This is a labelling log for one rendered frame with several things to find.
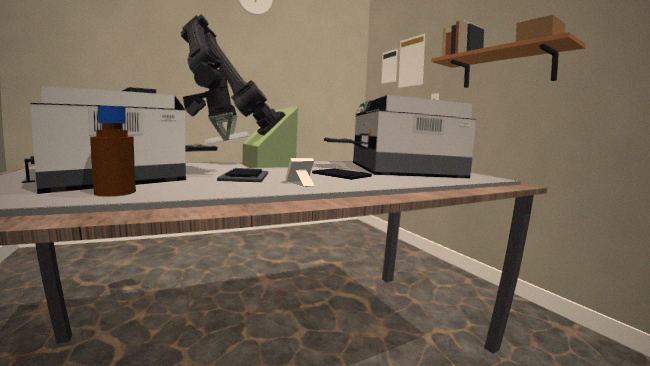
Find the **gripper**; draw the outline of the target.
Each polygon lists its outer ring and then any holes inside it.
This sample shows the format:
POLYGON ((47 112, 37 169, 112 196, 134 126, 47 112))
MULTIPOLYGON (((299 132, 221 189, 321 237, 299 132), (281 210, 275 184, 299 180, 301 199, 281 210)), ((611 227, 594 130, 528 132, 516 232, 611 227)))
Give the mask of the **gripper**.
POLYGON ((222 139, 224 141, 226 141, 226 140, 229 140, 230 134, 234 134, 235 124, 236 124, 236 120, 237 120, 237 113, 236 113, 235 107, 233 105, 231 105, 230 95, 229 95, 228 89, 227 88, 222 88, 222 91, 220 91, 219 88, 217 88, 215 90, 218 90, 218 96, 219 96, 219 101, 220 101, 221 106, 208 108, 209 109, 208 111, 209 111, 209 114, 210 114, 210 115, 208 115, 208 117, 209 117, 209 120, 211 121, 211 123, 214 125, 214 127, 218 131, 218 133, 220 134, 220 136, 222 137, 222 139), (226 109, 228 109, 228 110, 226 110, 226 109), (227 114, 225 114, 226 112, 227 112, 227 114), (232 113, 230 113, 230 112, 232 112, 232 113), (222 123, 227 122, 227 121, 228 121, 228 123, 227 123, 227 131, 226 131, 224 126, 222 125, 222 123), (231 124, 232 124, 232 126, 231 126, 231 124), (231 130, 231 132, 230 132, 230 130, 231 130))

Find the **white multiwell plate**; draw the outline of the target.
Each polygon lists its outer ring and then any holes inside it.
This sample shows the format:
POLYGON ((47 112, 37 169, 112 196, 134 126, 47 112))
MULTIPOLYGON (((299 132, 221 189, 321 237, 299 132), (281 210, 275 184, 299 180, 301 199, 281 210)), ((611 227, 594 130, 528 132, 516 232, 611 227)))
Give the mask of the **white multiwell plate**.
POLYGON ((206 139, 204 143, 205 145, 212 145, 212 144, 217 144, 217 143, 222 143, 222 142, 227 142, 227 141, 232 141, 232 140, 237 140, 237 139, 242 139, 247 137, 248 137, 247 132, 241 132, 241 133, 231 134, 229 136, 229 140, 226 141, 224 141, 222 137, 216 137, 216 138, 206 139))

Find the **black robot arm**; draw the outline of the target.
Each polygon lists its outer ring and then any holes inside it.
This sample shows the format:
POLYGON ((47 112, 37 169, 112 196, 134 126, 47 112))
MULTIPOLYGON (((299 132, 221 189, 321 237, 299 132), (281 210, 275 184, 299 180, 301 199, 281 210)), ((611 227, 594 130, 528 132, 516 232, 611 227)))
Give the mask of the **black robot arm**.
POLYGON ((285 113, 276 113, 274 109, 270 109, 266 103, 264 104, 267 100, 256 84, 252 80, 246 83, 241 78, 217 44, 215 38, 217 36, 209 29, 208 21, 203 17, 202 14, 193 17, 182 27, 181 37, 189 43, 190 52, 187 60, 195 82, 201 87, 209 88, 209 91, 184 96, 186 111, 191 116, 195 116, 206 105, 202 98, 206 98, 208 108, 220 106, 218 90, 215 89, 219 88, 220 91, 222 88, 228 89, 228 81, 234 93, 231 98, 235 106, 246 117, 253 113, 252 116, 260 126, 257 132, 265 135, 285 117, 285 113))

